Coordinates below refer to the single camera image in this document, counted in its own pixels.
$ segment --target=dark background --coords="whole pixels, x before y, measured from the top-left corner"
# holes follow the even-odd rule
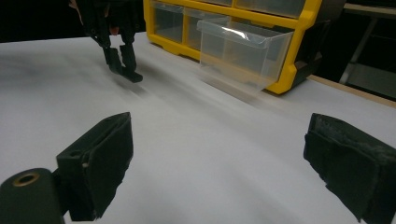
[[[322,62],[315,75],[338,82],[361,41],[370,17],[342,13],[321,48]],[[358,63],[396,73],[396,20],[379,19]]]
[[[0,43],[85,36],[67,0],[1,0]]]

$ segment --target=white surface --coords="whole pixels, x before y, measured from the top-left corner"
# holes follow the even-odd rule
[[[53,171],[94,124],[131,111],[134,158],[97,223],[357,223],[304,160],[304,135],[317,112],[396,147],[394,108],[310,80],[247,103],[145,34],[134,48],[139,84],[111,74],[89,38],[1,44],[0,181]]]

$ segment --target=plastic storage drawer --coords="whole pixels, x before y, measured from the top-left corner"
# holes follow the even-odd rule
[[[201,32],[197,30],[197,23],[200,20],[215,19],[226,16],[204,12],[201,10],[196,10],[192,8],[184,8],[184,14],[187,16],[186,21],[188,23],[188,31],[186,36],[186,45],[192,49],[200,50],[201,48]]]
[[[201,65],[211,77],[249,92],[277,82],[292,32],[282,34],[227,19],[199,21],[198,27]]]
[[[228,6],[228,7],[230,7],[233,2],[233,0],[195,0],[195,1],[213,3],[213,4],[217,4],[217,5]]]
[[[154,34],[181,43],[184,7],[155,1],[151,5],[154,8]]]
[[[269,14],[299,18],[305,0],[236,0],[236,6]]]

